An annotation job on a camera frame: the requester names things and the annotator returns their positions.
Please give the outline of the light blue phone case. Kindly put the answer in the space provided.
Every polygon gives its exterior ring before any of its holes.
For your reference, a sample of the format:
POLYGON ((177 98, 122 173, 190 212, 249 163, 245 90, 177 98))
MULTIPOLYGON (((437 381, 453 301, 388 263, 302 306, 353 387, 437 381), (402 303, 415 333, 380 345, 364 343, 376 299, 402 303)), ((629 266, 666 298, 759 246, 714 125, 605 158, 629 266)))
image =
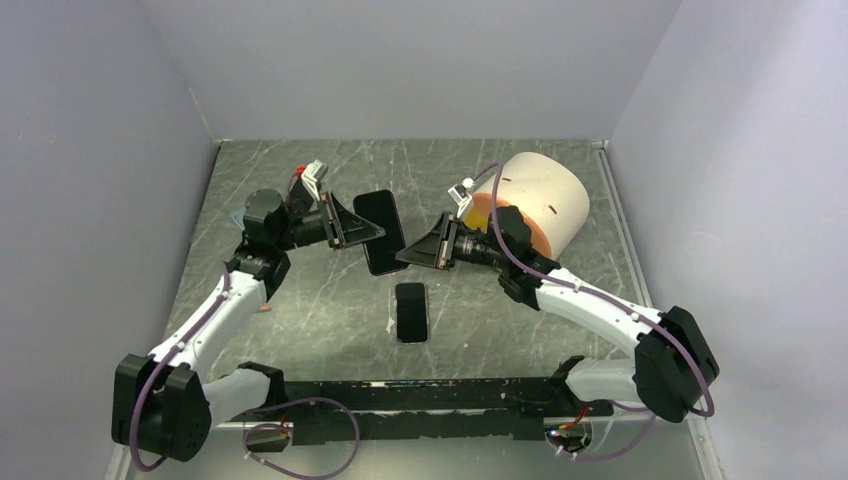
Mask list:
POLYGON ((245 230, 245 223, 244 223, 245 213, 246 213, 246 208, 242 207, 232 215, 233 222, 242 231, 245 230))

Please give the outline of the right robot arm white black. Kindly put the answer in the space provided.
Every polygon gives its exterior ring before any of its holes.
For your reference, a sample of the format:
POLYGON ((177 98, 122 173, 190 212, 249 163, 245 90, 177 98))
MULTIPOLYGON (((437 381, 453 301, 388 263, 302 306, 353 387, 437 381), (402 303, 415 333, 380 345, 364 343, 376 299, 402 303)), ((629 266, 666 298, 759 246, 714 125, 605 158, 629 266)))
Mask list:
POLYGON ((641 405, 674 423, 716 412, 709 388, 720 368, 693 314, 680 306, 642 306, 581 280, 532 246, 531 229, 513 206, 497 208, 486 230, 445 212, 396 258, 438 270, 458 261, 493 267, 513 301, 572 321, 627 354, 625 360, 567 361, 549 390, 561 414, 575 414, 593 401, 641 405))

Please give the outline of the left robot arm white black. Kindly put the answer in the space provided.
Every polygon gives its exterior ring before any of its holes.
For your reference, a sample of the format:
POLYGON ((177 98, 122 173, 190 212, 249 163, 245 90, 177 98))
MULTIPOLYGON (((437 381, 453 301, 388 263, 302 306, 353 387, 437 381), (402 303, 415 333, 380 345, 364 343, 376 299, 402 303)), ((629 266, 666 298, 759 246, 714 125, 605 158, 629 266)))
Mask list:
POLYGON ((201 306, 148 354, 129 354, 116 368, 111 435, 142 472, 167 459, 191 460, 210 430, 233 417, 281 415, 290 404, 282 370, 247 362, 206 382, 212 364, 283 284, 290 251, 317 243, 345 249, 386 233, 332 193, 300 185, 286 195, 273 189, 250 194, 242 224, 241 241, 201 306))

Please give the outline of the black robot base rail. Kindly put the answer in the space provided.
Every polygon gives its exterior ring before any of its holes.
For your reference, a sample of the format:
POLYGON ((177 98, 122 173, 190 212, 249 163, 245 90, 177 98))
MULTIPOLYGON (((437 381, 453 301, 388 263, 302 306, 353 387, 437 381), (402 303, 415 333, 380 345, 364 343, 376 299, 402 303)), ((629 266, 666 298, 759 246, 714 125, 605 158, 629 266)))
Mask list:
POLYGON ((284 420, 296 446, 335 441, 482 438, 536 441, 557 423, 609 417, 608 401, 580 401, 547 377, 391 381, 291 381, 295 406, 242 413, 234 422, 284 420))

